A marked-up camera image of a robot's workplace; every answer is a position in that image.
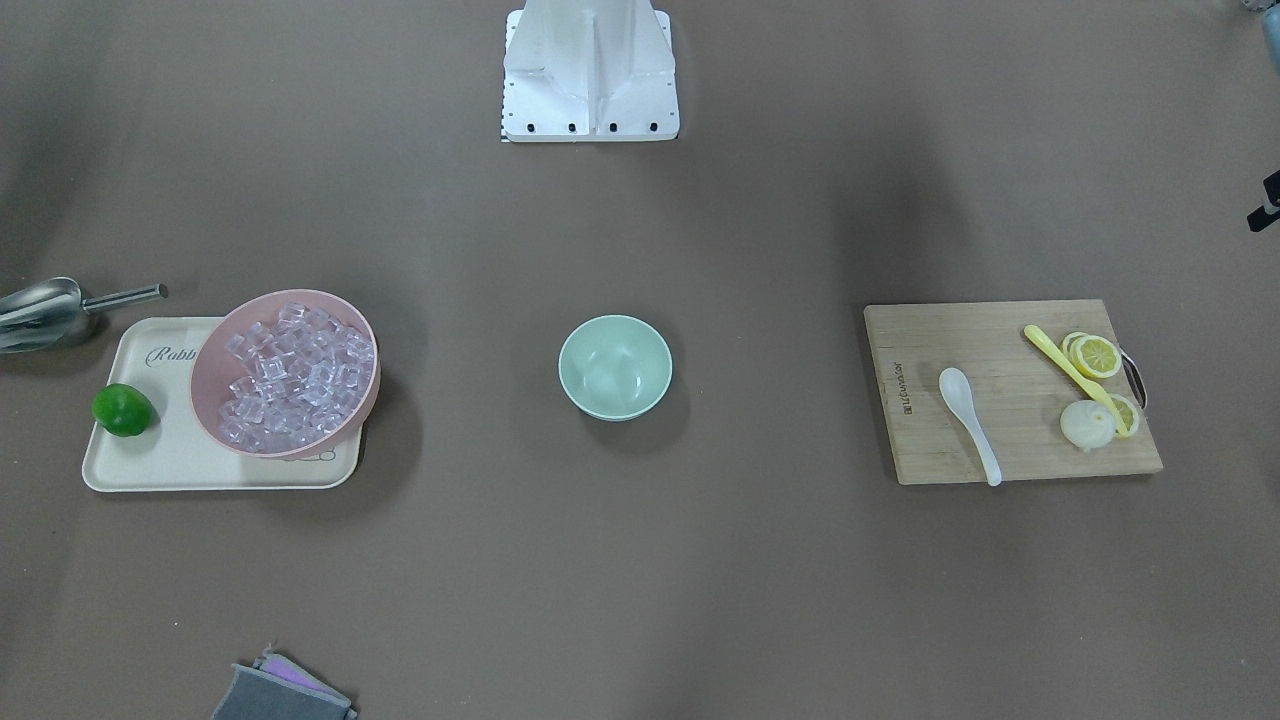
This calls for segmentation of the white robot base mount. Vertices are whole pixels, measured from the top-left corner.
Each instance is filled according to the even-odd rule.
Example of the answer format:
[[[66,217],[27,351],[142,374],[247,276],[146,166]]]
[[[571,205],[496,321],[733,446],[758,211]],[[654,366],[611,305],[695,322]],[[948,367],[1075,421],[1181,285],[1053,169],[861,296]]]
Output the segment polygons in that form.
[[[652,3],[527,1],[504,28],[503,141],[678,137],[671,18]]]

